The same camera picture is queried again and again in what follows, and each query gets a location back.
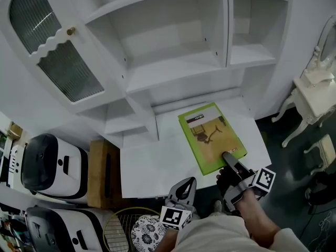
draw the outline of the cabinet door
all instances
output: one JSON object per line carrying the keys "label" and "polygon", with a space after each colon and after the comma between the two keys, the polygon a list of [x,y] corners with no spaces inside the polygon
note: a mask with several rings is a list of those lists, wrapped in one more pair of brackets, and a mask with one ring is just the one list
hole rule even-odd
{"label": "cabinet door", "polygon": [[1,17],[19,58],[69,111],[123,97],[70,0],[2,0]]}

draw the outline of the white vanity table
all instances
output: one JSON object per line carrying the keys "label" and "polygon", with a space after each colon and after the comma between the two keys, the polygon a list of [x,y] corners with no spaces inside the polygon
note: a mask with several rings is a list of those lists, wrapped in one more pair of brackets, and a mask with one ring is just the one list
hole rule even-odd
{"label": "white vanity table", "polygon": [[293,133],[282,143],[285,148],[288,142],[298,136],[309,124],[323,121],[332,115],[336,109],[336,15],[326,23],[319,43],[315,47],[313,57],[303,71],[301,78],[295,79],[296,88],[284,101],[279,115],[272,118],[278,121],[290,103],[294,103],[302,121]]}

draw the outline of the frosted glass panel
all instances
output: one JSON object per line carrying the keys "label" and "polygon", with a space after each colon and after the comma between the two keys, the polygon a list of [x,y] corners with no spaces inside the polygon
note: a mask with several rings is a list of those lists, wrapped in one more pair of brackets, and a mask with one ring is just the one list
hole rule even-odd
{"label": "frosted glass panel", "polygon": [[104,91],[70,41],[50,51],[38,66],[71,102]]}
{"label": "frosted glass panel", "polygon": [[30,54],[61,28],[47,0],[12,0],[9,19]]}

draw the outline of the cabinet knob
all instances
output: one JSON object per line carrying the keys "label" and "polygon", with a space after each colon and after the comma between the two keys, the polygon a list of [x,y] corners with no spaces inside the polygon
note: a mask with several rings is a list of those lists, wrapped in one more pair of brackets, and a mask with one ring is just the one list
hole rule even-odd
{"label": "cabinet knob", "polygon": [[76,31],[76,28],[74,28],[74,27],[72,27],[70,29],[67,29],[67,35],[68,36],[72,36],[75,31]]}

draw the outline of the book cover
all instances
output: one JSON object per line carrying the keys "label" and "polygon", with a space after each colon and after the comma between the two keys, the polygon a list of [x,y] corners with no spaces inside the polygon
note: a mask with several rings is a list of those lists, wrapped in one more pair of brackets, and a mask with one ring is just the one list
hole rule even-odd
{"label": "book cover", "polygon": [[179,115],[178,120],[203,175],[225,166],[224,151],[236,159],[247,151],[215,103]]}

